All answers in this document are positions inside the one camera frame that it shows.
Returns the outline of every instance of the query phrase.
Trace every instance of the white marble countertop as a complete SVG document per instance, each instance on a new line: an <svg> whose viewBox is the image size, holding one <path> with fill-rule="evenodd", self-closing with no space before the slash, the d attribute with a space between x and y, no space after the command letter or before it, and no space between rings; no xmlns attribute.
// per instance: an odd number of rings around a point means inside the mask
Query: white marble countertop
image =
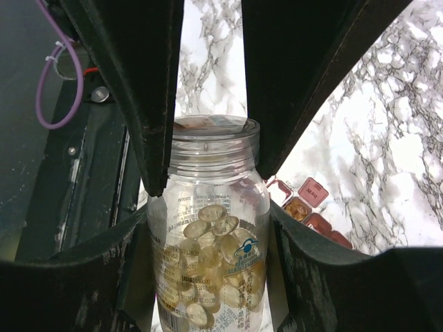
<svg viewBox="0 0 443 332"><path fill-rule="evenodd" d="M442 10L443 0L414 0L277 174L295 190L308 176L321 183L329 196L318 211L370 255L443 246ZM176 116L199 113L246 116L240 0L185 1ZM272 331L267 301L260 330Z"/></svg>

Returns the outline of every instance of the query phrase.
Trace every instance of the clear plastic bottle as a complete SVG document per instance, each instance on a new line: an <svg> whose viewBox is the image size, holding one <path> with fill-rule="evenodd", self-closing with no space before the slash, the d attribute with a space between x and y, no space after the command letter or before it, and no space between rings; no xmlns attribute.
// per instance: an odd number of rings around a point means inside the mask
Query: clear plastic bottle
<svg viewBox="0 0 443 332"><path fill-rule="evenodd" d="M147 217L164 331L258 331L269 195L255 170L259 124L233 116L176 119L169 180Z"/></svg>

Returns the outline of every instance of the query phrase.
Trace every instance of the purple cable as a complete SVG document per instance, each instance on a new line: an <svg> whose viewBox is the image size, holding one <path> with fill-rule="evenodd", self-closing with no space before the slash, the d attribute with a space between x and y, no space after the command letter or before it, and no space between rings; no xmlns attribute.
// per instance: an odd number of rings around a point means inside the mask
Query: purple cable
<svg viewBox="0 0 443 332"><path fill-rule="evenodd" d="M47 128L47 129L59 129L66 125L69 121L72 120L75 113L77 113L78 107L80 106L80 103L82 102L82 96L83 96L83 72L82 72L82 65L80 64L80 60L78 59L77 54L74 51L74 48L72 47L69 38L60 30L57 23L55 23L54 19L51 17L51 14L46 9L46 6L43 4L42 0L35 0L37 5L39 6L40 10L43 12L44 16L48 19L49 23L54 28L55 32L59 35L59 37L62 39L63 44L66 46L69 54L72 57L72 61L74 63L75 72L77 73L77 94L75 95L74 103L71 107L71 110L68 112L66 117L61 120L58 123L48 123L44 118L42 114L42 91L44 82L46 80L46 76L48 75L49 68L52 64L52 59L48 59L45 63L45 66L43 68L42 74L39 79L39 84L37 86L37 95L35 97L35 112L37 113L37 119L39 120L40 124ZM58 52L62 49L61 46L58 46L54 48L53 52L51 53L51 57L54 57L58 54Z"/></svg>

